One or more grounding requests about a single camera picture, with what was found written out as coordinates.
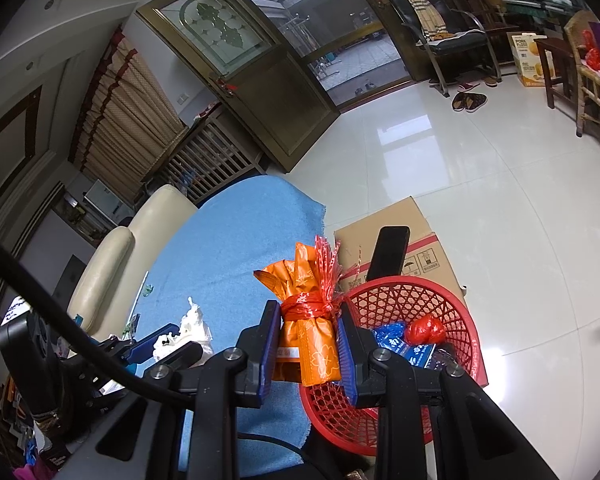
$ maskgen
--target slipper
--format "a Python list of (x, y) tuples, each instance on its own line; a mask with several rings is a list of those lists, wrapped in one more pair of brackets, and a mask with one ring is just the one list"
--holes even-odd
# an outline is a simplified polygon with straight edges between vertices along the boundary
[(486, 75), (482, 78), (482, 80), (484, 81), (484, 84), (490, 88), (495, 88), (496, 86), (498, 86), (498, 81), (496, 80), (496, 78), (491, 77), (490, 75)]
[(487, 96), (484, 94), (464, 94), (466, 97), (464, 98), (464, 105), (466, 107), (466, 111), (470, 114), (475, 112), (478, 108), (483, 106), (485, 102), (487, 102)]
[(469, 82), (469, 83), (460, 83), (458, 85), (458, 91), (459, 92), (468, 92), (469, 90), (473, 90), (475, 87), (477, 87), (480, 84), (480, 82)]
[(472, 94), (465, 94), (464, 92), (458, 92), (456, 94), (456, 96), (454, 97), (454, 100), (451, 101), (451, 107), (453, 108), (453, 110), (455, 112), (461, 112), (462, 110), (464, 110), (466, 108), (467, 95), (472, 95)]

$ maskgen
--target orange wrapping paper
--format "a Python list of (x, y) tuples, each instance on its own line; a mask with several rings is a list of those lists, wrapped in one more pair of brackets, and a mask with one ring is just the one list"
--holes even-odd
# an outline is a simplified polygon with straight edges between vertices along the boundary
[(296, 244), (293, 261), (253, 273), (282, 302), (275, 381), (314, 386), (341, 378), (333, 325), (342, 300), (334, 295), (340, 272), (337, 251), (338, 246), (332, 253), (327, 240), (317, 236), (315, 247)]

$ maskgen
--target chair cushion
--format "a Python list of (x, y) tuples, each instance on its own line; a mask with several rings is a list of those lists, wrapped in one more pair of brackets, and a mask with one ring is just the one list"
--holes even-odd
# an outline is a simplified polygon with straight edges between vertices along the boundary
[(463, 52), (471, 48), (487, 44), (487, 35), (484, 32), (468, 32), (458, 38), (449, 38), (440, 41), (438, 44), (430, 44), (429, 47), (437, 56), (452, 54), (453, 52)]

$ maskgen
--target black cable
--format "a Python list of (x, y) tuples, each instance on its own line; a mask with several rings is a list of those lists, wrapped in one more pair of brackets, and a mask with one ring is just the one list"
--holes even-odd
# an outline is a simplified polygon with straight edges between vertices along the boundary
[(243, 440), (259, 440), (260, 442), (269, 442), (270, 444), (276, 444), (276, 446), (286, 447), (289, 451), (293, 451), (295, 454), (299, 455), (305, 464), (309, 464), (314, 467), (316, 471), (323, 476), (324, 480), (340, 480), (331, 478), (329, 473), (327, 473), (320, 464), (314, 461), (314, 459), (307, 455), (307, 453), (302, 451), (302, 449), (299, 447), (293, 446), (284, 440), (280, 440), (274, 436), (258, 435), (254, 433), (238, 433), (238, 438)]
[(4, 279), (75, 351), (130, 391), (164, 404), (191, 410), (193, 398), (136, 377), (107, 356), (78, 327), (51, 295), (0, 245), (0, 277)]

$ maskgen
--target curtain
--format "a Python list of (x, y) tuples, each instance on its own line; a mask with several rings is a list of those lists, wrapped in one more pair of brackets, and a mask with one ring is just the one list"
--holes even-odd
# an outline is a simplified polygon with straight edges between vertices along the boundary
[(74, 165), (133, 203), (142, 178), (186, 129), (138, 51), (117, 30), (82, 104)]

